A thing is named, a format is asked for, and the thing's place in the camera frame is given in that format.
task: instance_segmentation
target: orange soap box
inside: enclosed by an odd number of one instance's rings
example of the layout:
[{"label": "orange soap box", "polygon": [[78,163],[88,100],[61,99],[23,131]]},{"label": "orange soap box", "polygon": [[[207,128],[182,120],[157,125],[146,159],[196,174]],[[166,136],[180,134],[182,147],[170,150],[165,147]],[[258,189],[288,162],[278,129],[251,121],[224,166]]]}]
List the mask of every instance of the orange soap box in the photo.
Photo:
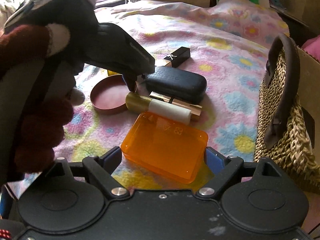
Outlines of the orange soap box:
[{"label": "orange soap box", "polygon": [[153,113],[139,115],[124,139],[124,156],[140,166],[181,183],[195,180],[208,135]]}]

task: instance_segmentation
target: metal screw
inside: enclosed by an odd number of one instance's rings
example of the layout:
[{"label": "metal screw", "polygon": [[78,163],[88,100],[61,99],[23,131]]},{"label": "metal screw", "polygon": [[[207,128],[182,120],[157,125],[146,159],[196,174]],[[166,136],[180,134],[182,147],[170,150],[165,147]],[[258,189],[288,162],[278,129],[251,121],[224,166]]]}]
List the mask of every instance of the metal screw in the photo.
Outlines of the metal screw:
[{"label": "metal screw", "polygon": [[214,189],[210,187],[203,187],[199,189],[199,194],[202,196],[210,196],[214,194]]},{"label": "metal screw", "polygon": [[165,199],[165,198],[167,198],[168,196],[166,195],[166,194],[160,194],[159,195],[159,198],[161,198],[161,199]]},{"label": "metal screw", "polygon": [[111,190],[111,193],[115,196],[123,196],[127,194],[127,190],[123,187],[115,187]]}]

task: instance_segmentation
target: white tube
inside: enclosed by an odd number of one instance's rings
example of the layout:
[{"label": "white tube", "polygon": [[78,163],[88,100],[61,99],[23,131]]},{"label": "white tube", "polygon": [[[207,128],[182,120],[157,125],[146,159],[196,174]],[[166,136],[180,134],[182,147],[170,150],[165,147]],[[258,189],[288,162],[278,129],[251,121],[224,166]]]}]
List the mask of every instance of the white tube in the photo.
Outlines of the white tube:
[{"label": "white tube", "polygon": [[191,119],[190,109],[168,104],[156,99],[151,100],[148,111],[177,122],[182,122],[186,125],[190,123]]}]

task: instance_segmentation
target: pink floral blanket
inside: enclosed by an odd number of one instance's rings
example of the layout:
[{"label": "pink floral blanket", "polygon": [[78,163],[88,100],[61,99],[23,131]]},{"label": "pink floral blanket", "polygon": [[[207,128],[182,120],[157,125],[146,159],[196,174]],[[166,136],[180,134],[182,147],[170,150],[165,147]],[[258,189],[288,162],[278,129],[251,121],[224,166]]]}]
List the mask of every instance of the pink floral blanket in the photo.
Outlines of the pink floral blanket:
[{"label": "pink floral blanket", "polygon": [[[248,0],[221,0],[213,8],[185,3],[140,1],[96,11],[100,22],[121,26],[156,59],[181,46],[191,50],[191,58],[180,68],[203,75],[207,91],[199,122],[192,125],[207,132],[208,146],[224,155],[252,161],[255,148],[258,91],[265,73],[268,48],[278,33],[288,27],[271,9]],[[113,116],[97,114],[90,103],[93,86],[107,71],[86,65],[77,77],[77,86],[86,94],[83,105],[65,127],[66,138],[55,149],[56,156],[69,161],[102,155],[121,145],[137,114],[129,111]],[[146,93],[143,86],[141,93]],[[125,187],[192,188],[197,190],[212,178],[203,164],[196,180],[183,185],[157,176],[123,158],[113,174]],[[14,189],[20,195],[34,179],[29,175]]]}]

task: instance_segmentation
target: woven basket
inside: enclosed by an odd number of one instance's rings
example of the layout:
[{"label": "woven basket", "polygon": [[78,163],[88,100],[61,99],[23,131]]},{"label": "woven basket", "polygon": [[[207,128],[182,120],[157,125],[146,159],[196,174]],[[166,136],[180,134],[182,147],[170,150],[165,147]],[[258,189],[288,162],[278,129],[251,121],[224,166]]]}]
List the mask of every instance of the woven basket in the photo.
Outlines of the woven basket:
[{"label": "woven basket", "polygon": [[297,95],[300,60],[284,34],[273,42],[260,85],[254,161],[269,157],[304,191],[320,193],[320,166],[312,154],[303,108]]}]

